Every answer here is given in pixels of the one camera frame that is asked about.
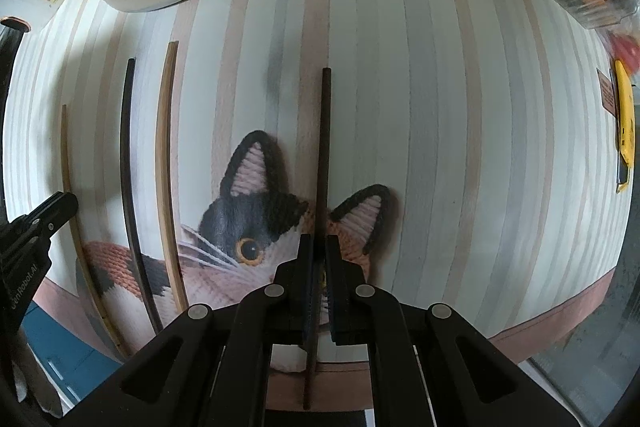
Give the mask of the dark chopstick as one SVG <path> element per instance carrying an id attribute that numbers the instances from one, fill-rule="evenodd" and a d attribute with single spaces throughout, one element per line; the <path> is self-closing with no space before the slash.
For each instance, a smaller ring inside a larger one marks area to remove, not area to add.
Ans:
<path id="1" fill-rule="evenodd" d="M 307 358 L 304 375 L 303 410 L 311 409 L 312 388 L 317 365 L 317 348 L 322 296 L 322 265 L 326 257 L 326 202 L 329 187 L 329 159 L 331 133 L 332 72 L 329 67 L 322 69 L 321 102 L 319 119 L 319 147 L 316 186 L 316 207 L 314 210 L 314 231 L 311 235 L 309 254 Z"/>

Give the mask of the light wooden chopstick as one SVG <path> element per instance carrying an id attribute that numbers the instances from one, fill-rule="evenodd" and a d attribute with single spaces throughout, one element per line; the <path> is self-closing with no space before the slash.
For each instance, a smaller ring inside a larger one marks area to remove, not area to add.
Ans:
<path id="1" fill-rule="evenodd" d="M 169 285 L 172 295 L 174 295 L 176 308 L 181 313 L 189 306 L 189 303 L 180 269 L 171 195 L 171 99 L 178 47 L 178 41 L 168 43 L 160 76 L 160 94 L 158 95 L 155 126 L 154 173 L 160 243 L 162 244 Z"/>

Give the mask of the thin wooden chopstick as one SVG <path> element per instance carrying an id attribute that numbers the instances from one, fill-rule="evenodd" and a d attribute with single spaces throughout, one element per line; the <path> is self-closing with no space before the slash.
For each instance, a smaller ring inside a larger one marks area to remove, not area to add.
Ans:
<path id="1" fill-rule="evenodd" d="M 72 172 L 70 171 L 70 146 L 68 140 L 70 139 L 70 132 L 68 131 L 68 110 L 65 104 L 61 107 L 61 140 L 60 140 L 60 155 L 61 155 L 61 171 L 62 182 L 65 192 L 71 192 L 72 189 Z M 80 275 L 77 275 L 76 279 L 81 279 L 80 286 L 85 289 L 85 295 L 87 296 L 89 303 L 91 303 L 91 309 L 93 316 L 101 326 L 102 331 L 106 334 L 106 337 L 110 340 L 113 350 L 117 353 L 117 358 L 120 361 L 126 360 L 129 357 L 129 350 L 122 341 L 122 335 L 119 334 L 118 329 L 111 321 L 111 317 L 108 315 L 104 303 L 96 290 L 91 271 L 87 262 L 87 257 L 84 251 L 84 242 L 82 241 L 82 233 L 79 226 L 79 213 L 70 220 L 70 235 L 73 239 L 74 249 L 77 258 L 77 266 L 80 270 Z"/>

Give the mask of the blue cabinet front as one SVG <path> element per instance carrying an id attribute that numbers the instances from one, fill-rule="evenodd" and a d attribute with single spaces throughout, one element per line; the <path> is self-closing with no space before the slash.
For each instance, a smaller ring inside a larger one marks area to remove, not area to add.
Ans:
<path id="1" fill-rule="evenodd" d="M 31 303 L 22 322 L 29 347 L 70 407 L 102 384 L 120 363 L 90 347 Z"/>

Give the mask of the black chopstick on mat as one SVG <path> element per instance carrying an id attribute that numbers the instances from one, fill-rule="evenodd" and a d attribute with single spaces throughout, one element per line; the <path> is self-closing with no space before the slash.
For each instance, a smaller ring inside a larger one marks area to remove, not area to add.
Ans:
<path id="1" fill-rule="evenodd" d="M 124 212 L 125 227 L 129 249 L 134 265 L 134 277 L 136 278 L 142 303 L 148 314 L 151 327 L 155 334 L 162 329 L 160 314 L 152 295 L 148 274 L 146 274 L 145 264 L 140 246 L 140 239 L 137 227 L 136 210 L 134 210 L 134 192 L 132 191 L 131 174 L 131 109 L 132 109 L 132 88 L 134 87 L 134 70 L 136 60 L 131 57 L 126 64 L 124 87 L 122 88 L 122 108 L 120 109 L 119 124 L 119 171 L 120 171 L 120 191 L 122 191 L 122 211 Z"/>

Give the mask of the striped cat print mat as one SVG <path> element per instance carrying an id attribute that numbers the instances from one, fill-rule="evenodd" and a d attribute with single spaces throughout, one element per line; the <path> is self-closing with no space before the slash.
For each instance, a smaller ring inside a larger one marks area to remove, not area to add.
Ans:
<path id="1" fill-rule="evenodd" d="M 322 69 L 332 72 L 329 229 L 403 303 L 447 303 L 523 361 L 597 309 L 620 259 L 615 49 L 554 0 L 1 0 L 25 35 L 1 91 L 6 212 L 72 193 L 91 276 L 129 355 L 155 333 L 134 277 L 119 171 L 136 60 L 131 174 L 163 328 L 179 313 L 154 173 L 160 76 L 178 41 L 171 195 L 186 298 L 221 308 L 268 284 L 312 228 Z M 36 303 L 120 361 L 92 315 L 70 225 Z"/>

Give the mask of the yellow utility knife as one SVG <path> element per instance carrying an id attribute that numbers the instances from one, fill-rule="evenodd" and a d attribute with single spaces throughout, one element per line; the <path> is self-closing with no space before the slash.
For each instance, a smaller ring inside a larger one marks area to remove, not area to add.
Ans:
<path id="1" fill-rule="evenodd" d="M 618 175 L 616 192 L 622 193 L 629 184 L 634 169 L 634 147 L 636 146 L 636 122 L 634 121 L 634 94 L 626 68 L 621 60 L 614 61 L 618 94 L 617 150 Z"/>

